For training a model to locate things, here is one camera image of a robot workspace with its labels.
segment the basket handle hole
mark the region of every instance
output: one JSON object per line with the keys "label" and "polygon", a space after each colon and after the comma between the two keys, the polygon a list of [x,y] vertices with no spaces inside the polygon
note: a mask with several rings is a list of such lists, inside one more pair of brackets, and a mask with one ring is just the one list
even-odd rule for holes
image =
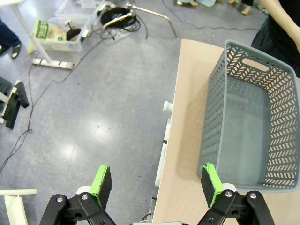
{"label": "basket handle hole", "polygon": [[243,58],[242,63],[244,63],[248,66],[254,67],[256,69],[259,69],[263,72],[267,72],[269,70],[269,68],[267,66],[260,64],[259,62],[255,62],[251,59]]}

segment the green label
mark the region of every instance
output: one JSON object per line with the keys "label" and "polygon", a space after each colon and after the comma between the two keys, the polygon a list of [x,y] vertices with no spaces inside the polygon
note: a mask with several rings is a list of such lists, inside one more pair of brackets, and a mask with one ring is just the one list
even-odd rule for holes
{"label": "green label", "polygon": [[47,34],[48,34],[48,23],[39,20],[36,37],[46,39]]}

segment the wooden table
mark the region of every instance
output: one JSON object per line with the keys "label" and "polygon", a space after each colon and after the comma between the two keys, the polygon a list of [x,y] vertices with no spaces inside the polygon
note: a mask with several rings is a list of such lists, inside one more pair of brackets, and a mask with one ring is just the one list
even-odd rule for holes
{"label": "wooden table", "polygon": [[[199,222],[207,203],[196,175],[208,89],[208,78],[223,48],[182,40],[171,129],[153,223]],[[275,224],[300,224],[300,189],[264,194]],[[237,224],[227,219],[225,225]]]}

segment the black pants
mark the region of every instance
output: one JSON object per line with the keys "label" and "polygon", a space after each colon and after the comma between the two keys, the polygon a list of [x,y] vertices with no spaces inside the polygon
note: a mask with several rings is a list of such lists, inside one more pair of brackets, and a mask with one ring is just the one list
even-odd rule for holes
{"label": "black pants", "polygon": [[254,0],[242,0],[242,3],[248,5],[248,6],[253,6],[253,1]]}
{"label": "black pants", "polygon": [[0,19],[0,45],[3,48],[10,48],[16,47],[20,43],[18,36]]}
{"label": "black pants", "polygon": [[269,34],[268,20],[264,22],[264,24],[256,34],[251,47],[254,47],[290,65],[294,69],[296,76],[300,78],[300,64],[283,55],[281,51],[274,45]]}

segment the gray plastic basket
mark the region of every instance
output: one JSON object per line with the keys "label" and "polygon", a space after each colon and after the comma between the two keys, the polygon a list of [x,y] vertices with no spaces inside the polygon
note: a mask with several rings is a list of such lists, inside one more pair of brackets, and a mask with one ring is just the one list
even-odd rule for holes
{"label": "gray plastic basket", "polygon": [[201,154],[238,191],[293,191],[299,177],[299,102],[287,64],[234,41],[210,75]]}

